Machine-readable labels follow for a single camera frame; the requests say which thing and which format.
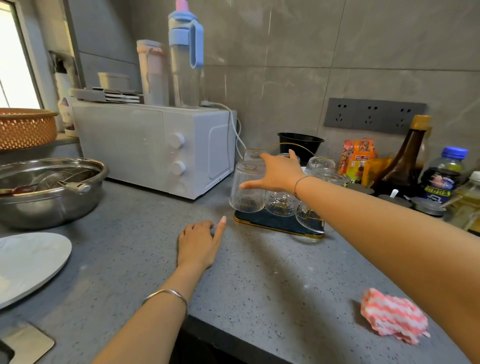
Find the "window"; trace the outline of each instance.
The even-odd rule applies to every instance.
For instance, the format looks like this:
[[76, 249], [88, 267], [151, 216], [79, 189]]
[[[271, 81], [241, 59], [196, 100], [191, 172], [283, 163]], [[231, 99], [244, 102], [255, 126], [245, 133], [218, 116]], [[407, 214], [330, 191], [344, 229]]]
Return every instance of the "window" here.
[[0, 108], [40, 109], [15, 7], [0, 0]]

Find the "power cord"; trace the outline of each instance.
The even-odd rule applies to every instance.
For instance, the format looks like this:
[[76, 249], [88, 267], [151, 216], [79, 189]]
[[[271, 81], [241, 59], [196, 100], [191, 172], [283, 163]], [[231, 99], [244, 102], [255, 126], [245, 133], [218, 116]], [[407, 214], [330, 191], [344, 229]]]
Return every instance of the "power cord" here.
[[210, 102], [210, 101], [207, 101], [207, 100], [204, 100], [200, 103], [200, 106], [205, 106], [205, 107], [212, 107], [212, 106], [221, 106], [223, 107], [224, 109], [228, 110], [229, 112], [229, 121], [231, 122], [232, 126], [233, 126], [233, 131], [235, 132], [235, 135], [237, 137], [236, 141], [235, 141], [235, 148], [237, 150], [237, 153], [239, 154], [240, 156], [240, 159], [243, 159], [243, 154], [240, 153], [239, 151], [239, 146], [238, 146], [238, 142], [240, 141], [240, 144], [242, 145], [242, 147], [244, 149], [247, 149], [247, 147], [245, 146], [245, 143], [240, 139], [240, 133], [241, 133], [241, 123], [240, 123], [240, 120], [237, 118], [237, 122], [239, 123], [239, 131], [237, 132], [237, 128], [235, 126], [235, 124], [233, 123], [233, 112], [232, 110], [224, 105], [224, 104], [220, 104], [219, 102]]

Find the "gray countertop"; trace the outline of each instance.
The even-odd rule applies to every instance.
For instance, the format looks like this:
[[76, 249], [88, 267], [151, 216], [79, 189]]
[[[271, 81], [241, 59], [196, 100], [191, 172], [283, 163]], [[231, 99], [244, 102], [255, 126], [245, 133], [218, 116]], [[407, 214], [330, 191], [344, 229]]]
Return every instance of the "gray countertop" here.
[[[39, 363], [89, 363], [173, 272], [178, 232], [226, 215], [216, 262], [190, 306], [197, 332], [220, 332], [217, 346], [224, 334], [296, 364], [469, 363], [431, 320], [432, 337], [419, 346], [376, 335], [360, 315], [363, 292], [404, 293], [336, 233], [314, 241], [236, 223], [231, 179], [194, 202], [105, 182], [96, 210], [49, 230], [72, 241], [64, 269], [0, 316], [18, 315], [56, 340]], [[262, 361], [227, 346], [243, 360]]]

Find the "white plate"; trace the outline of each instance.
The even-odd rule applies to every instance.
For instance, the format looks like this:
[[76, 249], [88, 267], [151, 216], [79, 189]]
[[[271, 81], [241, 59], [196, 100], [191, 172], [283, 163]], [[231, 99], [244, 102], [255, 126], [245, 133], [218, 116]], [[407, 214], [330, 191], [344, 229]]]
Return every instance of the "white plate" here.
[[63, 235], [31, 232], [0, 239], [0, 309], [47, 283], [67, 261], [72, 243]]

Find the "black bowl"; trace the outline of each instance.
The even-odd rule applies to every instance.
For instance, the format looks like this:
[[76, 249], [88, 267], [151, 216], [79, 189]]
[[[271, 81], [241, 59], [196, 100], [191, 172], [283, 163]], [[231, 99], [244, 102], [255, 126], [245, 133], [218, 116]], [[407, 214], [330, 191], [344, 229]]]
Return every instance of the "black bowl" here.
[[299, 146], [293, 146], [291, 144], [281, 144], [280, 153], [288, 153], [289, 149], [292, 149], [295, 154], [300, 158], [301, 164], [306, 164], [308, 160], [315, 155], [320, 146], [325, 140], [312, 135], [298, 134], [298, 133], [278, 133], [281, 143], [295, 143], [300, 146], [304, 146], [308, 150], [305, 150]]

